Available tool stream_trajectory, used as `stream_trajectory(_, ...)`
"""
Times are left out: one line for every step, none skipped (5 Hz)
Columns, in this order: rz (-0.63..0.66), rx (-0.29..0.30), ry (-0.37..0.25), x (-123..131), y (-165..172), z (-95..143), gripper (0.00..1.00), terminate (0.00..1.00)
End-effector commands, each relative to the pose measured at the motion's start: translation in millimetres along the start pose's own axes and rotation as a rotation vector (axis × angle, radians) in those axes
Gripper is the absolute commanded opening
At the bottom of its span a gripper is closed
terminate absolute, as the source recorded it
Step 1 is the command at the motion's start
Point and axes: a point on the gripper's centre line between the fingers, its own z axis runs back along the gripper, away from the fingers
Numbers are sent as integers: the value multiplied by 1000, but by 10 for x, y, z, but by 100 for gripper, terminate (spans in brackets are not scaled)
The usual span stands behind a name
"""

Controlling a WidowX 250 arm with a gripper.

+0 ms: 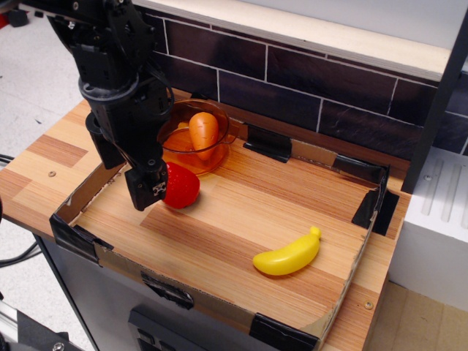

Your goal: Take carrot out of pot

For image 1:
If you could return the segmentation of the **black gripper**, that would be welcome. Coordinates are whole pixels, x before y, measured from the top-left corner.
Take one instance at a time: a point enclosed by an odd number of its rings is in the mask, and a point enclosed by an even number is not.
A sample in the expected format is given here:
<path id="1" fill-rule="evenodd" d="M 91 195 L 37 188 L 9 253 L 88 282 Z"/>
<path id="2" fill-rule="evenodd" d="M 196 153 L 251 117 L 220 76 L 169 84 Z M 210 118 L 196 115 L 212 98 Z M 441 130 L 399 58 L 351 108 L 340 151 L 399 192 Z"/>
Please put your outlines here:
<path id="1" fill-rule="evenodd" d="M 164 200 L 167 165 L 156 141 L 170 117 L 173 93 L 161 77 L 140 75 L 119 89 L 104 89 L 79 82 L 91 107 L 86 128 L 107 170 L 128 162 L 125 172 L 133 206 L 138 211 Z"/>

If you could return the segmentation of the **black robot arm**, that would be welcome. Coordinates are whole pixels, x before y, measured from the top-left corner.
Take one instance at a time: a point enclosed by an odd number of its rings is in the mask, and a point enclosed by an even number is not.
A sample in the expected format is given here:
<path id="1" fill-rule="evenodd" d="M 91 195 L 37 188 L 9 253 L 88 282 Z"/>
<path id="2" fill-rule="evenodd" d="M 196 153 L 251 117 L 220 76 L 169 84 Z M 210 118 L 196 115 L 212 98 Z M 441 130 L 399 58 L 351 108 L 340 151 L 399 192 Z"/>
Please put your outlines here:
<path id="1" fill-rule="evenodd" d="M 107 169 L 127 162 L 127 187 L 142 211 L 165 198 L 160 129 L 175 103 L 151 53 L 156 29 L 130 1 L 53 1 L 50 23 L 72 54 L 91 112 L 86 128 Z"/>

